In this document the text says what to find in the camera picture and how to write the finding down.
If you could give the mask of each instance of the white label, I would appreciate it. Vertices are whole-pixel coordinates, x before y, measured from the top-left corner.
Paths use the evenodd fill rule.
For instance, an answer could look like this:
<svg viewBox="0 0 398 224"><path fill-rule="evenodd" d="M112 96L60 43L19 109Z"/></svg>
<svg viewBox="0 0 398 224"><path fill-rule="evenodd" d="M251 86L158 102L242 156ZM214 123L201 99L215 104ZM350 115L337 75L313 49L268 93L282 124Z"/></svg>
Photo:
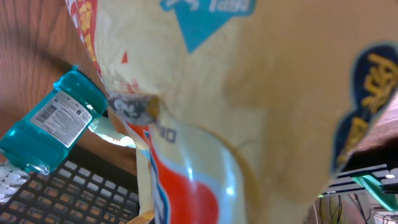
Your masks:
<svg viewBox="0 0 398 224"><path fill-rule="evenodd" d="M79 102L59 91L30 122L70 147L91 119L91 114Z"/></svg>

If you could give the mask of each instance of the plastic bottle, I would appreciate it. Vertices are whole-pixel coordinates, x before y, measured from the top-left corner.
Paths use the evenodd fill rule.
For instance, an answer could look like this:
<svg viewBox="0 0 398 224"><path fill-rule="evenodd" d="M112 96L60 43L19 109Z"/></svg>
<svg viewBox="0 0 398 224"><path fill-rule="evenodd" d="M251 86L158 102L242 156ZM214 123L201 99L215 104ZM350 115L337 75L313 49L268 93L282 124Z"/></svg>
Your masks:
<svg viewBox="0 0 398 224"><path fill-rule="evenodd" d="M74 67L54 89L0 140L8 162L0 165L0 202L30 171L47 175L66 158L84 130L107 107L106 97Z"/></svg>

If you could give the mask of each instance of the barcode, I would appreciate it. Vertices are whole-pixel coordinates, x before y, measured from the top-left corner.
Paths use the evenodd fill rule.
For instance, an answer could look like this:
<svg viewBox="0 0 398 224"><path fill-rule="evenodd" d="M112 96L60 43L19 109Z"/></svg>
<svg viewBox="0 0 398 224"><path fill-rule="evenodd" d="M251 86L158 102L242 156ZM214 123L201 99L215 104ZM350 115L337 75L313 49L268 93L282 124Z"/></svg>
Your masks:
<svg viewBox="0 0 398 224"><path fill-rule="evenodd" d="M57 110L56 107L53 105L50 105L46 110L43 111L40 116L38 116L36 119L40 121L41 123L44 123L54 112Z"/></svg>

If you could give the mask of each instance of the wooden surface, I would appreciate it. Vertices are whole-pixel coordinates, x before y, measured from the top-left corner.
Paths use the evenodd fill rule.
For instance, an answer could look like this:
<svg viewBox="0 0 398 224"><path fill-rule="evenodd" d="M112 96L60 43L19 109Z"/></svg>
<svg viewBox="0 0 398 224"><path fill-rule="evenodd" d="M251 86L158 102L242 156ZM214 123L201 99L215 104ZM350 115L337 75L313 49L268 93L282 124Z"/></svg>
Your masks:
<svg viewBox="0 0 398 224"><path fill-rule="evenodd" d="M0 136L52 90L70 64L79 64L104 90L64 0L0 0ZM136 174L134 150L89 131L79 145Z"/></svg>

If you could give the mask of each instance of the blue logo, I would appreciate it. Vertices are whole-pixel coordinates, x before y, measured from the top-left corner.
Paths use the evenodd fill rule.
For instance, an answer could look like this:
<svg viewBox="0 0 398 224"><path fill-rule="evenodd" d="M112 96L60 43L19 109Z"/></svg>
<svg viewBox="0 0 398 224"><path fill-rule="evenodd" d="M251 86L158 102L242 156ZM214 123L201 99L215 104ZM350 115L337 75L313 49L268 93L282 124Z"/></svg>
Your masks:
<svg viewBox="0 0 398 224"><path fill-rule="evenodd" d="M398 84L398 54L391 44L378 44L365 50L352 71L355 109L340 123L336 132L332 172L347 163L352 150L369 130L372 118L383 110Z"/></svg>
<svg viewBox="0 0 398 224"><path fill-rule="evenodd" d="M161 0L163 10L174 9L188 53L233 16L250 16L256 0Z"/></svg>

